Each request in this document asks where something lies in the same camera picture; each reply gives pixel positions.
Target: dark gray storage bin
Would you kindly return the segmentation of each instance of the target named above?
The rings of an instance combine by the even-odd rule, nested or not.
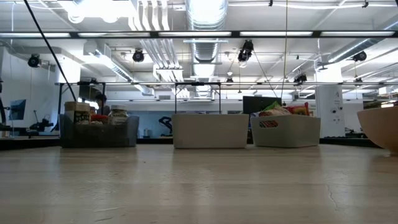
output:
[[[62,147],[134,147],[137,142],[138,116],[130,116],[121,125],[73,124],[61,114],[60,140]]]

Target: container lid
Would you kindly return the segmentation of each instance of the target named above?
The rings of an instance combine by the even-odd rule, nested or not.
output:
[[[127,111],[126,105],[111,105],[111,110],[125,110]]]

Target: white pillar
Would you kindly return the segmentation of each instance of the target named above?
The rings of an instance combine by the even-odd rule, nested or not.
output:
[[[316,82],[342,82],[338,64],[315,70]],[[317,116],[321,118],[321,138],[345,136],[343,93],[341,85],[322,85],[315,88]]]

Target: plastic bin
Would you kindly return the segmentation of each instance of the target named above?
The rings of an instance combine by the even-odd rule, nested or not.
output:
[[[245,148],[248,114],[174,114],[176,149]]]
[[[254,117],[250,121],[256,146],[308,147],[319,144],[320,118],[292,114]]]
[[[62,147],[134,147],[137,142],[139,117],[130,116],[121,125],[73,124],[61,114],[60,140]]]

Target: black pole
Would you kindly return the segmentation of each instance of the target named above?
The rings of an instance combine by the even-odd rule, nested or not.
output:
[[[175,90],[175,92],[174,92],[174,113],[175,114],[177,114],[177,85],[178,84],[175,84],[175,86],[174,86],[174,90]]]
[[[218,96],[219,96],[219,102],[218,106],[220,107],[220,114],[221,114],[221,84],[218,85]]]
[[[102,83],[102,105],[101,105],[101,115],[104,115],[104,104],[105,104],[105,83]]]
[[[63,83],[60,83],[60,94],[58,96],[58,117],[61,114],[61,103],[62,103],[62,87],[63,87]]]
[[[61,114],[61,102],[62,102],[62,87],[64,83],[60,83],[60,93],[58,96],[58,117],[57,117],[57,124],[54,126],[54,128],[51,129],[51,132],[54,130],[59,131],[60,129],[60,114]]]

